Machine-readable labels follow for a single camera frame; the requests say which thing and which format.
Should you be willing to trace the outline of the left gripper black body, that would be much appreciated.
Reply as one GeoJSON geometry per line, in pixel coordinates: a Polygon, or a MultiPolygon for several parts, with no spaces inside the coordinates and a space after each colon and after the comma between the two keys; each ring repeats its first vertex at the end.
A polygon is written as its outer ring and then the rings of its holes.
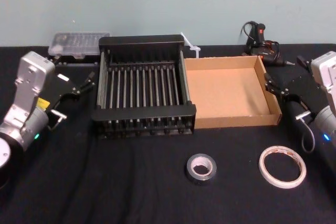
{"type": "Polygon", "coordinates": [[[66,119],[67,116],[57,107],[67,100],[78,100],[78,91],[78,87],[68,77],[56,73],[39,94],[38,107],[44,110],[48,119],[66,119]]]}

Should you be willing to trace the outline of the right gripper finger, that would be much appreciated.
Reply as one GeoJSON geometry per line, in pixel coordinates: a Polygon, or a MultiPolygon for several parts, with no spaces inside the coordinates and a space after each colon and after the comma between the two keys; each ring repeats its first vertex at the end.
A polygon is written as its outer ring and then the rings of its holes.
{"type": "Polygon", "coordinates": [[[278,84],[269,73],[265,73],[264,78],[265,88],[269,93],[282,99],[289,95],[289,91],[278,84]]]}
{"type": "Polygon", "coordinates": [[[297,56],[297,64],[304,68],[308,73],[312,73],[311,71],[311,60],[307,60],[302,55],[297,56]]]}

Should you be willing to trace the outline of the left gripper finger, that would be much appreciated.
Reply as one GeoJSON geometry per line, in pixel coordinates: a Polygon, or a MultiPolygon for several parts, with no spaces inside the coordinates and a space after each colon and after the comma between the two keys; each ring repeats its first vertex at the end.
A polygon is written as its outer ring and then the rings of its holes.
{"type": "Polygon", "coordinates": [[[66,66],[69,61],[69,56],[55,55],[51,56],[51,62],[55,65],[55,69],[59,69],[62,66],[66,66]]]}
{"type": "Polygon", "coordinates": [[[82,95],[87,92],[90,92],[95,86],[95,83],[93,81],[94,76],[95,76],[95,73],[90,72],[86,80],[79,86],[79,88],[76,89],[75,94],[82,95]]]}

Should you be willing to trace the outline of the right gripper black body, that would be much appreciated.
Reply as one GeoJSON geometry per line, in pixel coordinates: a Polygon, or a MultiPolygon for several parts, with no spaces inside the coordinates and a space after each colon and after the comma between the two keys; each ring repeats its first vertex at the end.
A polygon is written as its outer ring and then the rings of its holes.
{"type": "Polygon", "coordinates": [[[317,114],[322,110],[322,91],[310,73],[302,74],[286,82],[289,98],[300,104],[306,111],[310,111],[308,123],[312,123],[317,114]]]}

